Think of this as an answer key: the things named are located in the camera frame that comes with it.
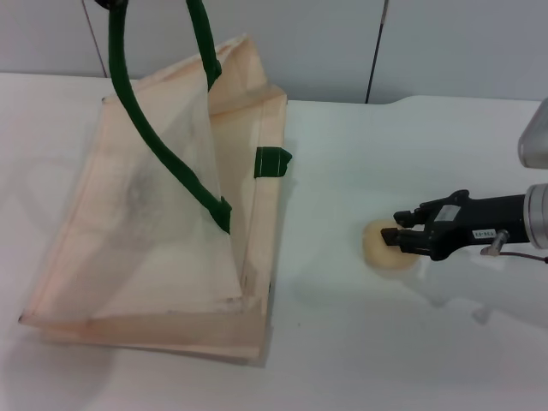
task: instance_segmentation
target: white table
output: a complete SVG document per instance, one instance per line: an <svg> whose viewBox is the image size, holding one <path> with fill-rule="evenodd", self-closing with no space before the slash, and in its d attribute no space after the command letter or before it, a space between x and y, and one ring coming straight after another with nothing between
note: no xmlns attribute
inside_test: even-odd
<svg viewBox="0 0 548 411"><path fill-rule="evenodd" d="M374 218L459 188L479 198L548 181L516 154L533 102L290 102L263 367L42 343L16 321L110 92L106 79L0 74L0 410L548 407L545 265L462 250L389 281L360 250ZM479 325L484 304L496 311Z"/></svg>

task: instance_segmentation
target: green tag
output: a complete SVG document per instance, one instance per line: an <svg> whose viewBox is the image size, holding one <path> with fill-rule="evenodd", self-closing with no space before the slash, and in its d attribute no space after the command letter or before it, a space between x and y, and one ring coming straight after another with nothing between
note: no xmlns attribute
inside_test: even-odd
<svg viewBox="0 0 548 411"><path fill-rule="evenodd" d="M293 156L282 147L257 147L254 177L283 177Z"/></svg>

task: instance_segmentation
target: sponge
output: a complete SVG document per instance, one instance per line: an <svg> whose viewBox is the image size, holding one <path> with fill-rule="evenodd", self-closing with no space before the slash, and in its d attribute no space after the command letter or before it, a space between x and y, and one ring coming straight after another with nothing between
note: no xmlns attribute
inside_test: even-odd
<svg viewBox="0 0 548 411"><path fill-rule="evenodd" d="M387 246L384 243L381 229L402 229L393 220L375 220L363 230L363 254L366 262L373 268L387 270L405 270L418 259L417 254L402 253L399 247Z"/></svg>

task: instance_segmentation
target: green strap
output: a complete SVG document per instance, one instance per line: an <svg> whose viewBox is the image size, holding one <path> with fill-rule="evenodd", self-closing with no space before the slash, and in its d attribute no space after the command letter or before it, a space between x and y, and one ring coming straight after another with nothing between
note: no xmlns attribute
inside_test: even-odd
<svg viewBox="0 0 548 411"><path fill-rule="evenodd" d="M139 107L139 103L129 82L123 48L127 9L128 0L114 0L110 4L109 67L116 94L128 112L129 118L135 125L135 128L139 131L143 141L150 147L156 157L200 204L210 212L218 226L223 231L229 233L230 211L232 210L230 204L223 197L217 200L213 194L207 191L194 172L162 142Z"/></svg>
<svg viewBox="0 0 548 411"><path fill-rule="evenodd" d="M194 28L196 43L198 43L198 50L202 57L202 64L207 76L207 90L209 91L215 80L221 75L221 63L217 60L215 43L204 4L201 0L187 0L187 8Z"/></svg>
<svg viewBox="0 0 548 411"><path fill-rule="evenodd" d="M293 156L282 147L257 147L254 177L283 177Z"/></svg>

